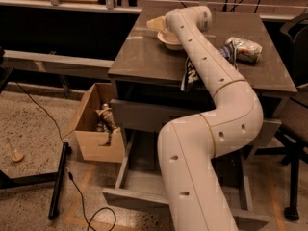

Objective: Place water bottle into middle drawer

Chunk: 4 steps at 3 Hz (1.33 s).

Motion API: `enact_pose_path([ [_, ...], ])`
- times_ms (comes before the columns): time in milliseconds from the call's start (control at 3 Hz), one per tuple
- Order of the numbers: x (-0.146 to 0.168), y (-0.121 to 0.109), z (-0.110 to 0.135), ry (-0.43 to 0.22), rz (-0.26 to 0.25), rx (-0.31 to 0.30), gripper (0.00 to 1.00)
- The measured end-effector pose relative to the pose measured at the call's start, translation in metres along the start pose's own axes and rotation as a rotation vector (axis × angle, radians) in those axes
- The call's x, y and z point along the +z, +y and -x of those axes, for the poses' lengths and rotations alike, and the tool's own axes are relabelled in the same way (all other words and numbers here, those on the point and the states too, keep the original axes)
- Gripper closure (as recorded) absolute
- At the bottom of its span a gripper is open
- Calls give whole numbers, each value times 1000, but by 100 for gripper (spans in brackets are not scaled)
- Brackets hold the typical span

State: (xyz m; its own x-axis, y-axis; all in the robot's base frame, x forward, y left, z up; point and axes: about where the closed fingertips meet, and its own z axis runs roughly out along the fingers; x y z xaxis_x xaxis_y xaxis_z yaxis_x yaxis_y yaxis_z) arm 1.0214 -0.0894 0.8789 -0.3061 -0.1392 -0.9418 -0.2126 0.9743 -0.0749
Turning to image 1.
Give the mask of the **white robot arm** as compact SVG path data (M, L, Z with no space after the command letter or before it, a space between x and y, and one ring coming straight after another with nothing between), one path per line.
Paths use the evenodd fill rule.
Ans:
M158 158L176 231L239 231L211 160L259 134L260 101L243 75L204 36L206 6L175 9L151 21L181 42L215 103L209 112L168 122L158 136Z

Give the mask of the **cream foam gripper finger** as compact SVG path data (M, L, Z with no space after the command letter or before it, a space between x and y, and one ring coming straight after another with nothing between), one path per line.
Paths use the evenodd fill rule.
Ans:
M166 28L166 21L163 16L156 17L154 19L148 20L146 26L150 30L164 31Z

